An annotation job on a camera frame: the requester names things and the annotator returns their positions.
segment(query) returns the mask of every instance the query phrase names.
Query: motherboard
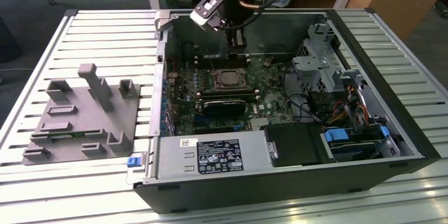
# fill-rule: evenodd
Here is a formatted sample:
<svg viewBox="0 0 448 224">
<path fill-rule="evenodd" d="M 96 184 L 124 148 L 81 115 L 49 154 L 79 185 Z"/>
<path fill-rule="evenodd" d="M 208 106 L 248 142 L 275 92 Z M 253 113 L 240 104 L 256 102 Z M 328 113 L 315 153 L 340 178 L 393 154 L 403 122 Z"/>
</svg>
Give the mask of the motherboard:
<svg viewBox="0 0 448 224">
<path fill-rule="evenodd" d="M 260 130 L 295 120 L 281 86 L 285 69 L 269 56 L 173 62 L 169 71 L 176 135 Z"/>
</svg>

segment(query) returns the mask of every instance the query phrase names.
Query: floor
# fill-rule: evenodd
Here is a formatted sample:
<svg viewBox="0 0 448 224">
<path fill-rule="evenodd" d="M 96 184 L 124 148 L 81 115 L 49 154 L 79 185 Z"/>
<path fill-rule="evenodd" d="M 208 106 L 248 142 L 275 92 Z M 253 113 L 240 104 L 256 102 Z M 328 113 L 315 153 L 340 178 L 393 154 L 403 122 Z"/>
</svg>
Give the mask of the floor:
<svg viewBox="0 0 448 224">
<path fill-rule="evenodd" d="M 0 17 L 13 34 L 23 56 L 0 63 L 0 126 L 20 95 L 67 9 L 148 9 L 148 0 L 0 0 Z M 448 87 L 448 19 L 431 11 L 405 43 Z"/>
</svg>

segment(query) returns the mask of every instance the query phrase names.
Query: metal bracket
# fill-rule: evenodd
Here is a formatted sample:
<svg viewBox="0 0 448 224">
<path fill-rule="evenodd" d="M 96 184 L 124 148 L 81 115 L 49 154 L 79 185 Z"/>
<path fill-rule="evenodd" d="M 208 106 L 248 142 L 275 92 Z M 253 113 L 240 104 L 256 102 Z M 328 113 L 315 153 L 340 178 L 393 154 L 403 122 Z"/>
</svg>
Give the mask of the metal bracket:
<svg viewBox="0 0 448 224">
<path fill-rule="evenodd" d="M 161 113 L 161 92 L 163 92 L 163 64 L 156 64 L 153 93 L 152 93 L 152 107 L 151 107 L 151 122 L 149 122 L 149 136 L 159 136 L 160 134 L 160 113 Z"/>
<path fill-rule="evenodd" d="M 153 21 L 153 24 L 156 25 L 156 31 L 161 31 L 167 29 L 171 26 L 169 21 L 171 21 L 171 11 L 159 10 L 156 12 L 155 21 Z"/>
</svg>

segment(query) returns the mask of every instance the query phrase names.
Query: cpu socket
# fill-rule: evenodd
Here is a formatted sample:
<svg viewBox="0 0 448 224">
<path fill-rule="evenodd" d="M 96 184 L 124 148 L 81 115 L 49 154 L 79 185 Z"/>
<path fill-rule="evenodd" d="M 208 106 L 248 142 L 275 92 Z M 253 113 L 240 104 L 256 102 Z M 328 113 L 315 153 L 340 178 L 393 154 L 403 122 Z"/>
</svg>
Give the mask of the cpu socket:
<svg viewBox="0 0 448 224">
<path fill-rule="evenodd" d="M 245 80 L 245 71 L 239 69 L 220 69 L 215 73 L 216 90 L 247 90 L 249 85 Z"/>
</svg>

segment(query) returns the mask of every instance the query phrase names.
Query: blue latch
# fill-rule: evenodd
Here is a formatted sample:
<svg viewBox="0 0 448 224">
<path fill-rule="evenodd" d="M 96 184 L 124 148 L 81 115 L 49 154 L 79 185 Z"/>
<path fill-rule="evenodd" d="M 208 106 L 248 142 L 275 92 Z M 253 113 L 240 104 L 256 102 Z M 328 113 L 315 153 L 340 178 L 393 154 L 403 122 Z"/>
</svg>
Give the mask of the blue latch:
<svg viewBox="0 0 448 224">
<path fill-rule="evenodd" d="M 128 158 L 128 168 L 141 166 L 141 157 L 129 157 Z"/>
<path fill-rule="evenodd" d="M 329 129 L 324 133 L 324 136 L 325 136 L 327 142 L 348 140 L 345 129 Z"/>
<path fill-rule="evenodd" d="M 387 129 L 385 126 L 381 126 L 381 132 L 383 132 L 384 138 L 387 138 L 391 135 L 389 130 Z"/>
</svg>

